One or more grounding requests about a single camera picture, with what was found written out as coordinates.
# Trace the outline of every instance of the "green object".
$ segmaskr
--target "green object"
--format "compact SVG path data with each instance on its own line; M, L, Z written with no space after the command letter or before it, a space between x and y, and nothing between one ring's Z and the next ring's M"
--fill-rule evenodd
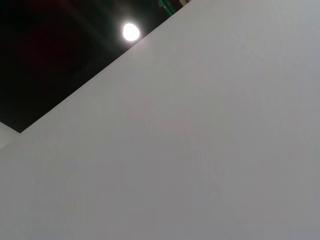
M168 12L170 16L176 13L176 10L171 6L168 0L159 0L160 4L164 7L164 9Z
M176 10L174 9L174 7L171 5L171 3L169 2L169 0L164 0L164 2L166 3L166 5L168 6L168 8L170 9L170 11L175 14Z

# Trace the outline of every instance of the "white wall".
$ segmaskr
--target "white wall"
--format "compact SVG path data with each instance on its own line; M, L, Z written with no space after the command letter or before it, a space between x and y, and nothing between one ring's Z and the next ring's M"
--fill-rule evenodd
M0 239L319 239L319 64L318 0L192 1L0 152Z
M18 135L18 132L0 122L0 150L11 143Z

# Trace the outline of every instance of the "dark background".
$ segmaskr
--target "dark background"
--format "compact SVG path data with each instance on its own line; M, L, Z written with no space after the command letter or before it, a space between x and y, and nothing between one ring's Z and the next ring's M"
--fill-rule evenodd
M175 9L181 8L174 0ZM157 0L2 0L0 122L22 132L170 16Z

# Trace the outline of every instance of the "light fixture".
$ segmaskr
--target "light fixture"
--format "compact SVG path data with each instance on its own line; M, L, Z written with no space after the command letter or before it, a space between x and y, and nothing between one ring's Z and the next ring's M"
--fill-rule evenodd
M139 29L132 23L127 23L123 27L123 36L126 40L132 42L139 38Z

